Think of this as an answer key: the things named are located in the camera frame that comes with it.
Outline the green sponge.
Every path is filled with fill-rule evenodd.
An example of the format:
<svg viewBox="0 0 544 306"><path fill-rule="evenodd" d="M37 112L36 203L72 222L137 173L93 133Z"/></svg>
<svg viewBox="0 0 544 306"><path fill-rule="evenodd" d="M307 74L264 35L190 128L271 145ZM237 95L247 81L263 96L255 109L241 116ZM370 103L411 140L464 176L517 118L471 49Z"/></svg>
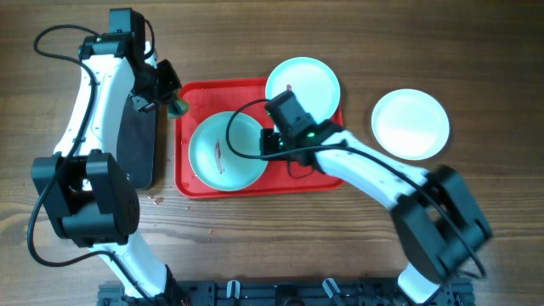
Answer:
<svg viewBox="0 0 544 306"><path fill-rule="evenodd" d="M178 98L168 105L167 117L175 120L184 116L189 110L190 105L184 99Z"/></svg>

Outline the light blue plate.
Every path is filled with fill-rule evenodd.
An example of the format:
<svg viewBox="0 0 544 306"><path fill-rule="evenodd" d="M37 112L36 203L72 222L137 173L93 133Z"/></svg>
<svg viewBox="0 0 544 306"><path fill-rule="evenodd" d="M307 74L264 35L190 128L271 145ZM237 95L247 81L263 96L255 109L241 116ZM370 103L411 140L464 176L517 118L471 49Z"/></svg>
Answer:
<svg viewBox="0 0 544 306"><path fill-rule="evenodd" d="M208 117L193 132L189 161L196 177L220 191L238 191L255 183L268 163L254 156L260 153L262 126L246 114L225 111ZM232 152L253 156L240 157Z"/></svg>
<svg viewBox="0 0 544 306"><path fill-rule="evenodd" d="M296 57L276 66L266 82L265 98L272 100L286 90L293 91L299 104L317 123L331 119L340 104L337 76L318 59Z"/></svg>

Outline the white plate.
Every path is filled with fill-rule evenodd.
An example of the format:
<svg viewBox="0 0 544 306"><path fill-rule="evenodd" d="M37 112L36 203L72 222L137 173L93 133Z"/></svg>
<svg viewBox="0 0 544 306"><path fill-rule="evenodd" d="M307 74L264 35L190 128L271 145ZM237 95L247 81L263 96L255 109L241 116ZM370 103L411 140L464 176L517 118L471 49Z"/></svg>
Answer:
<svg viewBox="0 0 544 306"><path fill-rule="evenodd" d="M444 149L451 126L437 99L420 90L402 88L378 100L371 113L371 130L388 153L420 161Z"/></svg>

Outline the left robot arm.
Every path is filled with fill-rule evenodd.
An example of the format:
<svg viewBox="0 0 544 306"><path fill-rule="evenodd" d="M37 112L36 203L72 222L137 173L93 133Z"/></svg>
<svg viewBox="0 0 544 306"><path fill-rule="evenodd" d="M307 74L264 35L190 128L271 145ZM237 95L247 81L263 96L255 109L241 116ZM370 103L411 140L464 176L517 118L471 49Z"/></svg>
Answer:
<svg viewBox="0 0 544 306"><path fill-rule="evenodd" d="M139 198L116 159L126 104L144 113L166 106L179 118L189 110L180 80L156 58L150 22L131 8L112 9L106 33L88 31L74 63L82 80L69 125L54 153L32 164L35 210L86 258L103 258L126 303L180 305L184 291L139 233Z"/></svg>

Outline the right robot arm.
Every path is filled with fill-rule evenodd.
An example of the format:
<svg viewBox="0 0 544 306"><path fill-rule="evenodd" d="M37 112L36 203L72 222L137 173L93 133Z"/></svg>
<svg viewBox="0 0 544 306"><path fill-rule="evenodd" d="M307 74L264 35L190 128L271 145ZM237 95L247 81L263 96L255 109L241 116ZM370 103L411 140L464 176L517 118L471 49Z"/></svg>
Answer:
<svg viewBox="0 0 544 306"><path fill-rule="evenodd" d="M385 207L408 259L397 279L414 304L428 303L492 237L462 177L451 167L429 172L396 161L330 120L321 123L291 91L265 104L279 138L268 159L287 159L341 179Z"/></svg>

